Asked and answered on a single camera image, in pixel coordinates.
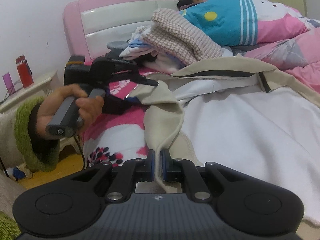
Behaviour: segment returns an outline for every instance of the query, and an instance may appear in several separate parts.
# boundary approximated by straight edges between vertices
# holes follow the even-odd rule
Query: checkered fabric
[[[190,65],[202,59],[222,56],[221,47],[179,12],[160,8],[153,12],[155,25],[143,32],[144,41]]]

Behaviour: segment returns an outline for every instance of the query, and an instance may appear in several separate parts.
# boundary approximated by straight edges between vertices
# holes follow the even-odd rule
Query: black controller
[[[113,49],[105,57],[96,58],[91,66],[84,65],[83,56],[71,56],[65,68],[64,85],[79,84],[89,98],[96,96],[104,98],[103,113],[122,114],[133,103],[111,95],[109,91],[111,82],[130,79],[137,84],[149,86],[157,86],[158,82],[141,76],[137,64],[119,58],[120,53],[121,50]],[[46,131],[57,138],[74,136],[83,125],[78,111],[76,98],[66,98],[48,123]]]
[[[294,193],[217,163],[171,159],[167,149],[161,159],[164,180],[183,193],[134,193],[153,180],[152,150],[119,167],[97,164],[20,195],[17,239],[300,239],[304,207]]]

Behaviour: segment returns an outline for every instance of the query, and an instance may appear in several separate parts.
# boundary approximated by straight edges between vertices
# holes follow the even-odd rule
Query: pink bed headboard
[[[82,12],[103,6],[135,1],[145,0],[79,0],[67,4],[63,12],[63,22],[70,54],[83,55],[86,57],[86,61],[91,59],[81,20]]]

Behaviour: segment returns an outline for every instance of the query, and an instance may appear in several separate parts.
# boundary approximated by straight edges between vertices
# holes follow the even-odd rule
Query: green fuzzy sleeve
[[[18,150],[22,153],[24,160],[31,170],[52,171],[59,160],[59,143],[48,152],[35,154],[32,149],[28,133],[29,117],[36,104],[41,103],[44,98],[27,100],[17,109],[14,125],[14,136]]]

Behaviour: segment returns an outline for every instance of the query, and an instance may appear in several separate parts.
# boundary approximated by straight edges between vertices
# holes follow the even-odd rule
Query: gray handle
[[[96,98],[96,96],[105,97],[106,92],[103,89],[93,89],[89,98]],[[83,120],[79,116],[79,107],[76,105],[75,97],[67,97],[52,120],[46,127],[47,133],[57,138],[72,137],[77,130],[83,125]]]

